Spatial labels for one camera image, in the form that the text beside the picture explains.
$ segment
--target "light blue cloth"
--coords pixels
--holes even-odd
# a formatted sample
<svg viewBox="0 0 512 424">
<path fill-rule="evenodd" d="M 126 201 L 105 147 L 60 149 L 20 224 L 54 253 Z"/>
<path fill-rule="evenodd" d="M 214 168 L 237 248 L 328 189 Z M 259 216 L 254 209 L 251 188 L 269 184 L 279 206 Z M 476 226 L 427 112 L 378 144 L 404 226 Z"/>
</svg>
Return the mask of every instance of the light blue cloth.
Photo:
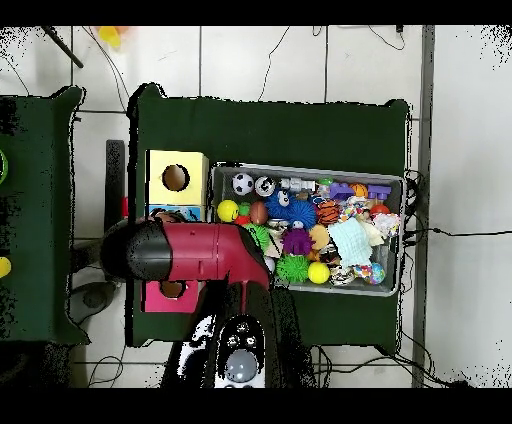
<svg viewBox="0 0 512 424">
<path fill-rule="evenodd" d="M 331 224 L 327 230 L 338 248 L 341 263 L 344 267 L 371 265 L 372 248 L 366 231 L 356 218 Z"/>
</svg>

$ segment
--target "metal pole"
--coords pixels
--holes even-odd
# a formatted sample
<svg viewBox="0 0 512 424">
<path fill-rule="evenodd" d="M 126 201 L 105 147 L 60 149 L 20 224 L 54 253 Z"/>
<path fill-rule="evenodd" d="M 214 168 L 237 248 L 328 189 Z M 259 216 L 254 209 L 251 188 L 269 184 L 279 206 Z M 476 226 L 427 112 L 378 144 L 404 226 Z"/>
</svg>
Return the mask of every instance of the metal pole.
<svg viewBox="0 0 512 424">
<path fill-rule="evenodd" d="M 61 50 L 68 55 L 68 57 L 73 61 L 73 63 L 78 66 L 79 68 L 83 68 L 84 64 L 78 60 L 78 58 L 73 54 L 71 50 L 68 49 L 68 46 L 64 44 L 64 42 L 59 38 L 57 33 L 52 27 L 49 26 L 41 26 L 43 28 L 43 31 L 48 34 L 48 36 L 57 44 Z"/>
</svg>

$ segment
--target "green mat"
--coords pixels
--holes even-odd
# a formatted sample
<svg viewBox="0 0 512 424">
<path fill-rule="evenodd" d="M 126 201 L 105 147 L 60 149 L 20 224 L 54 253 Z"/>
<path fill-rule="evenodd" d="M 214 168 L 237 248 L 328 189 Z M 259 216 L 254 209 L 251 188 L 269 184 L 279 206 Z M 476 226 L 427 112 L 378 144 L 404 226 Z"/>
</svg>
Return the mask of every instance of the green mat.
<svg viewBox="0 0 512 424">
<path fill-rule="evenodd" d="M 210 163 L 404 174 L 408 106 L 403 100 L 385 106 L 245 103 L 161 93 L 155 84 L 143 85 L 130 99 L 138 216 L 144 215 L 144 152 L 150 149 L 203 152 Z M 378 345 L 395 351 L 398 295 L 292 293 L 306 344 Z M 188 315 L 140 312 L 140 283 L 132 301 L 135 345 L 152 338 L 183 339 Z"/>
<path fill-rule="evenodd" d="M 0 96 L 0 249 L 12 271 L 0 279 L 0 340 L 83 343 L 66 314 L 70 270 L 69 135 L 78 87 L 50 98 Z"/>
</svg>

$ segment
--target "green spiky ball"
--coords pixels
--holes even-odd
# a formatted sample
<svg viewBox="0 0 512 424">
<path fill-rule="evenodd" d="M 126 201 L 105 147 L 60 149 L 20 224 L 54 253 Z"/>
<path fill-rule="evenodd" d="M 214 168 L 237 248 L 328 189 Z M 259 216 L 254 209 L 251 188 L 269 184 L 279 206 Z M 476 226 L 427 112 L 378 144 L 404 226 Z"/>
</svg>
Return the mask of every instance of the green spiky ball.
<svg viewBox="0 0 512 424">
<path fill-rule="evenodd" d="M 251 233 L 256 244 L 265 252 L 270 244 L 270 235 L 268 230 L 261 225 L 245 224 L 244 228 Z"/>
<path fill-rule="evenodd" d="M 276 265 L 279 278 L 290 283 L 303 283 L 308 279 L 309 261 L 305 256 L 282 256 Z"/>
</svg>

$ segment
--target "soccer ball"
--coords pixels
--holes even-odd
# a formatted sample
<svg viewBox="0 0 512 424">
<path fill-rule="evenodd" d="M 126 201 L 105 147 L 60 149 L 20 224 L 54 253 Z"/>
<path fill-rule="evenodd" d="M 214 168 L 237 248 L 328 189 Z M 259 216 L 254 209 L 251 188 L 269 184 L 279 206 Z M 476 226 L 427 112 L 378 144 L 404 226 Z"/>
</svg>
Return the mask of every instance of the soccer ball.
<svg viewBox="0 0 512 424">
<path fill-rule="evenodd" d="M 233 177 L 233 190 L 240 196 L 245 196 L 254 188 L 254 180 L 247 174 L 236 174 Z"/>
</svg>

